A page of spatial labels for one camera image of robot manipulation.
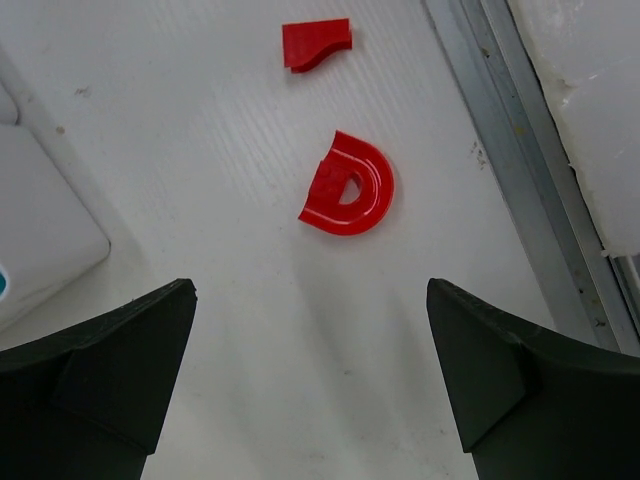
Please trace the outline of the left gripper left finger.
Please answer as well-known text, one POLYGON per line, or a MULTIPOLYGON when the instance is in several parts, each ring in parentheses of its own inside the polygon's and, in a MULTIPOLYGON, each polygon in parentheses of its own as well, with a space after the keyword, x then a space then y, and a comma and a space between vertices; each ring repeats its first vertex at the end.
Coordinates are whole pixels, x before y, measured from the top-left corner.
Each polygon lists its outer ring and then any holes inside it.
POLYGON ((196 311, 176 279, 1 353, 4 479, 138 479, 156 451, 196 311))

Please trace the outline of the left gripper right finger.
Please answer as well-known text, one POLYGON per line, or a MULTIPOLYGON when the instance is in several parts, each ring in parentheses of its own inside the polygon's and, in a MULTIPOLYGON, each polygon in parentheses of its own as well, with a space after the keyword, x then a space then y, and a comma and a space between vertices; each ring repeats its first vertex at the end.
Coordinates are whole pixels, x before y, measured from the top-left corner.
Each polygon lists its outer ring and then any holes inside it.
POLYGON ((444 279, 426 308, 481 479, 636 479, 639 360, 502 311, 444 279))

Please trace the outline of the red horseshoe lego piece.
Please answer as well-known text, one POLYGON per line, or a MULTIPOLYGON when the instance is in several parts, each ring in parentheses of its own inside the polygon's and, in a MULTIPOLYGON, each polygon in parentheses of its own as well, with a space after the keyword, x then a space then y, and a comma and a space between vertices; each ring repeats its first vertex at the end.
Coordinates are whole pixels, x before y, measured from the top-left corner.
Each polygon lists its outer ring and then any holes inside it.
POLYGON ((337 131, 315 172, 299 220, 333 235, 360 235, 384 218, 394 192, 394 173, 386 156, 337 131))

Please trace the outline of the red slope lego piece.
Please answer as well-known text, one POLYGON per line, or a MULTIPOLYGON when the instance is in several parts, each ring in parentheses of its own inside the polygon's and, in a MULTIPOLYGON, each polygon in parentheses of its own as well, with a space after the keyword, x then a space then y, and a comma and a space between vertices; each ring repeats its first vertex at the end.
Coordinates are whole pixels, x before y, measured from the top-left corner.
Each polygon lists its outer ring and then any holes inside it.
POLYGON ((311 71, 330 55, 353 45, 349 18, 336 18, 281 27, 284 67, 294 74, 311 71))

